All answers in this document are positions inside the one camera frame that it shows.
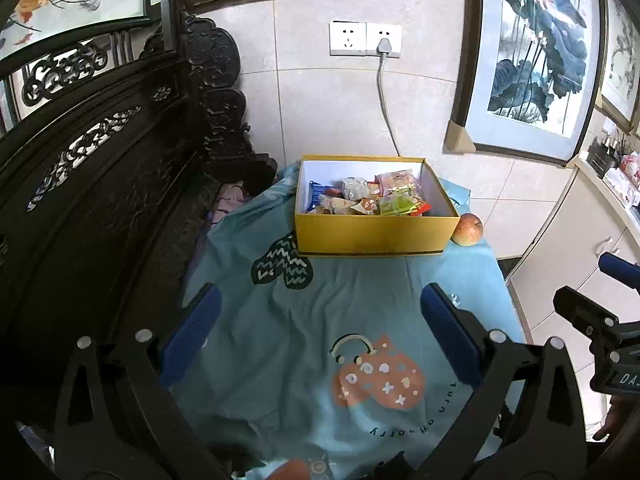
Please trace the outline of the person's right hand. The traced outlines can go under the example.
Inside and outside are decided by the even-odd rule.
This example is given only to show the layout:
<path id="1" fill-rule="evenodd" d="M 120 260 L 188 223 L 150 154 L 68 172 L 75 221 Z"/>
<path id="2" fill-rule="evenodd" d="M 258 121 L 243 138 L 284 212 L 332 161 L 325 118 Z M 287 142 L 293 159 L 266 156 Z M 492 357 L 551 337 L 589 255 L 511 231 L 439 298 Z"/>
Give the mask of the person's right hand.
<path id="1" fill-rule="evenodd" d="M 636 404 L 637 402 L 631 399 L 611 396 L 608 414 L 606 414 L 602 426 L 593 434 L 593 440 L 599 442 L 604 439 L 615 438 L 634 411 Z"/>

